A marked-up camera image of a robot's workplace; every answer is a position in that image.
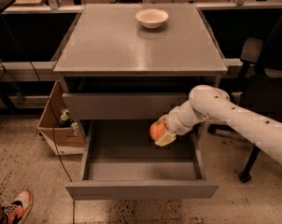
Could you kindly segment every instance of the person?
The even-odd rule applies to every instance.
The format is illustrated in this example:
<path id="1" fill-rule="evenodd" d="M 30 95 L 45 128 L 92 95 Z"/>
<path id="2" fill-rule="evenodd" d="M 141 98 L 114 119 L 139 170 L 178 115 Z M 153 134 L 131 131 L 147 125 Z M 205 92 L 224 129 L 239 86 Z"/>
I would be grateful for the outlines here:
<path id="1" fill-rule="evenodd" d="M 33 204 L 33 195 L 29 190 L 23 190 L 9 205 L 1 207 L 1 224 L 22 224 L 29 215 Z"/>

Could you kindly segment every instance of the black chair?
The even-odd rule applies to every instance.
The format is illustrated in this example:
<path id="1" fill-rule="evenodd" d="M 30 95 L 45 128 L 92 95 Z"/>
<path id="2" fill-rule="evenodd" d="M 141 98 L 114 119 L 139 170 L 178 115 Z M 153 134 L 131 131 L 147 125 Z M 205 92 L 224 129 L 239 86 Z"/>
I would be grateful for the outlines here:
<path id="1" fill-rule="evenodd" d="M 249 38 L 242 51 L 242 68 L 238 82 L 243 88 L 239 105 L 282 122 L 282 15 L 264 44 L 259 39 Z M 246 77 L 251 65 L 254 75 Z M 233 131 L 226 125 L 211 124 L 208 132 L 217 130 Z M 245 170 L 239 174 L 241 182 L 251 179 L 249 174 L 260 149 L 253 146 L 253 151 Z"/>

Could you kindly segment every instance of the gray tabletop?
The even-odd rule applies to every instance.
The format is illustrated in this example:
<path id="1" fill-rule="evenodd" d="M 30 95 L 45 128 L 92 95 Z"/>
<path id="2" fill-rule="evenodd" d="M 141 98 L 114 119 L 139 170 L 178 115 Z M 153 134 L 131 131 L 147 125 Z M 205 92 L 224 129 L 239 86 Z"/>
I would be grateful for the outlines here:
<path id="1" fill-rule="evenodd" d="M 136 20 L 143 8 L 169 14 L 149 30 Z M 92 74 L 219 75 L 227 70 L 192 4 L 87 5 L 54 71 Z"/>

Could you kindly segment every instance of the chair backrest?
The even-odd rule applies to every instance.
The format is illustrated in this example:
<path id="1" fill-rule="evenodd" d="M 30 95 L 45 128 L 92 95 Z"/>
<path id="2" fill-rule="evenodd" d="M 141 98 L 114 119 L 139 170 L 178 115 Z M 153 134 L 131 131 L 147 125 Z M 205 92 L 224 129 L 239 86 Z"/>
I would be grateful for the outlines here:
<path id="1" fill-rule="evenodd" d="M 256 68 L 257 70 L 271 68 L 282 71 L 282 14 L 264 44 Z"/>

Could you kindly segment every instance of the bowl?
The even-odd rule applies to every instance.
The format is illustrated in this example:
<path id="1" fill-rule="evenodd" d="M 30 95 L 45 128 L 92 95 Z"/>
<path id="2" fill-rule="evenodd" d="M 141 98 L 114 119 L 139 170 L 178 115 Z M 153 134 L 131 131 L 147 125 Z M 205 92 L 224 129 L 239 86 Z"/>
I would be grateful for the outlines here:
<path id="1" fill-rule="evenodd" d="M 165 21 L 167 21 L 169 15 L 164 10 L 149 8 L 139 10 L 135 17 L 138 21 L 142 22 L 142 25 L 149 29 L 159 28 Z"/>

